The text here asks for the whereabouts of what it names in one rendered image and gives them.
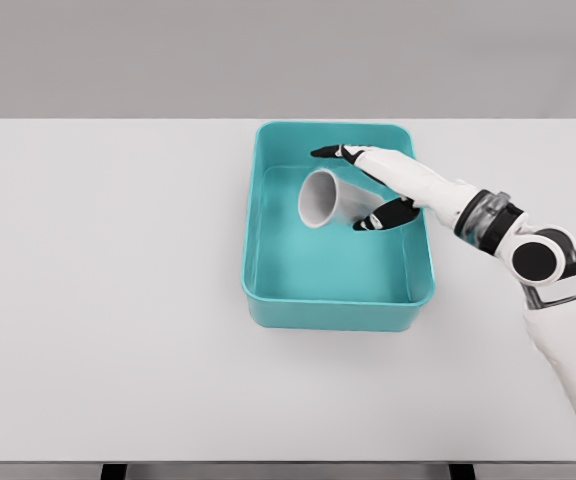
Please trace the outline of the teal plastic basket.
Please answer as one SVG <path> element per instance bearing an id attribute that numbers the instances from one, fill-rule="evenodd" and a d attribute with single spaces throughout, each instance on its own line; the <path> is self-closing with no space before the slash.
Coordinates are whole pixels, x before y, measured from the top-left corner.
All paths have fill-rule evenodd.
<path id="1" fill-rule="evenodd" d="M 255 135 L 241 284 L 255 322 L 269 328 L 400 332 L 435 292 L 423 216 L 391 230 L 311 229 L 298 214 L 319 168 L 389 201 L 395 193 L 339 159 L 311 151 L 339 143 L 414 156 L 410 133 L 388 123 L 269 121 Z"/>

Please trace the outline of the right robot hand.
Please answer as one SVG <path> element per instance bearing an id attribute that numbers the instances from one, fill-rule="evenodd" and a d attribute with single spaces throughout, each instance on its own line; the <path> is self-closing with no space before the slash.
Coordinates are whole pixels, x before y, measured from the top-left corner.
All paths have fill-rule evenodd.
<path id="1" fill-rule="evenodd" d="M 389 230 L 415 220 L 423 208 L 451 223 L 453 213 L 442 204 L 446 181 L 433 170 L 397 150 L 332 145 L 310 152 L 316 158 L 340 158 L 387 186 L 398 199 L 382 204 L 353 224 L 356 231 Z"/>

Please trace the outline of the white paper cup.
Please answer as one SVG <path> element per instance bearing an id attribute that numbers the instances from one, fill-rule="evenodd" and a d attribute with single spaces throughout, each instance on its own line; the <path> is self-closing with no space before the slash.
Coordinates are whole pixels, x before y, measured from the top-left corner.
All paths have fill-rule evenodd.
<path id="1" fill-rule="evenodd" d="M 378 194 L 349 183 L 329 169 L 311 172 L 298 196 L 298 214 L 311 229 L 332 224 L 353 225 L 385 200 Z"/>

